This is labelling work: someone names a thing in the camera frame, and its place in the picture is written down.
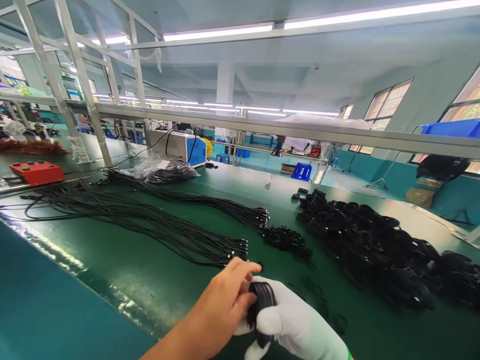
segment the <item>workbench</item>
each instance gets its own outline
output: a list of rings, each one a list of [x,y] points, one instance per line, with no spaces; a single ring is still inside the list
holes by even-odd
[[[86,139],[85,147],[89,156],[100,157],[100,150],[98,146],[95,147],[95,137],[85,134],[82,137]],[[124,159],[122,143],[107,139],[107,144],[114,164]],[[7,164],[30,159],[60,164],[65,172],[90,167],[94,169],[102,165],[101,161],[95,165],[74,165],[70,160],[71,154],[42,157],[3,154],[0,156],[0,175],[6,172]],[[136,161],[128,160],[122,165],[127,168]],[[329,200],[368,204],[383,215],[399,219],[402,229],[415,238],[431,242],[439,252],[454,250],[480,264],[480,251],[455,238],[452,235],[456,228],[454,225],[447,225],[444,220],[411,204],[227,164],[216,165],[217,169],[197,168],[201,175],[199,177],[163,186],[225,198],[249,207],[265,207],[270,212],[269,226],[285,225],[304,235],[306,245],[313,250],[315,270],[309,269],[290,253],[265,245],[261,235],[216,209],[167,203],[138,192],[119,192],[118,196],[145,201],[229,237],[248,239],[249,259],[263,263],[262,276],[295,284],[303,290],[309,302],[313,298],[302,287],[300,278],[304,274],[310,275],[323,289],[330,316],[339,313],[348,320],[343,340],[355,360],[480,358],[480,344],[476,339],[476,335],[480,334],[478,314],[438,298],[434,311],[399,314],[377,294],[359,292],[348,282],[342,270],[324,254],[319,241],[296,220],[298,202],[290,197],[299,187],[309,191],[316,187],[325,192]],[[95,171],[91,176],[88,182],[99,179],[102,173]],[[2,204],[18,204],[21,201],[16,196],[1,199]],[[48,213],[49,209],[38,211]],[[146,235],[93,219],[17,222],[8,226],[157,339],[189,311],[210,279],[219,272],[217,268],[201,267],[183,260]],[[0,226],[0,231],[5,231],[3,226]],[[217,358],[243,359],[252,341],[252,334],[234,337]],[[293,358],[278,345],[272,346],[265,357]]]

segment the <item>window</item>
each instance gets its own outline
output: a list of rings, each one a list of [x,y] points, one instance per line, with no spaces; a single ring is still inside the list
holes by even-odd
[[[90,85],[90,91],[92,94],[97,93],[97,87],[95,86],[95,81],[88,79],[88,85]]]
[[[340,109],[340,118],[341,119],[348,119],[353,108],[354,108],[353,104],[342,107]]]
[[[449,105],[439,123],[478,119],[480,118],[480,68],[471,77],[455,101]],[[411,159],[411,163],[419,164],[427,155],[417,154]],[[473,161],[466,169],[466,173],[480,174],[480,162]]]
[[[364,118],[367,122],[371,123],[372,130],[385,130],[412,84],[412,81],[413,79],[402,82],[397,86],[380,91],[375,95]],[[374,151],[374,148],[370,146],[351,145],[349,150],[370,155]]]

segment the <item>red control box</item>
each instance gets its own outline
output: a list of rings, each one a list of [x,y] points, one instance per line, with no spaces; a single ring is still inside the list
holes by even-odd
[[[60,166],[47,161],[14,162],[10,169],[30,186],[45,185],[65,180]]]

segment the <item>hand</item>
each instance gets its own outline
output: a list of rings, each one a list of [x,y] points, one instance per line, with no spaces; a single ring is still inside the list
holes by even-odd
[[[269,283],[277,306],[262,309],[256,317],[256,328],[274,339],[293,355],[305,360],[349,360],[350,352],[330,325],[310,305],[279,281],[255,276],[254,282]],[[235,335],[252,331],[246,321]],[[247,349],[245,360],[260,360],[270,343],[261,348],[257,340]]]
[[[257,297],[248,292],[252,273],[262,267],[234,257],[206,287],[196,304],[142,360],[214,357],[224,348]]]

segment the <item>blue plastic crate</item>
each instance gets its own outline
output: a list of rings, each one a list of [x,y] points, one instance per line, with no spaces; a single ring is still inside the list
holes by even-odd
[[[421,125],[422,134],[480,139],[480,118]]]
[[[250,157],[250,150],[247,149],[238,149],[238,156],[241,158],[249,158]]]

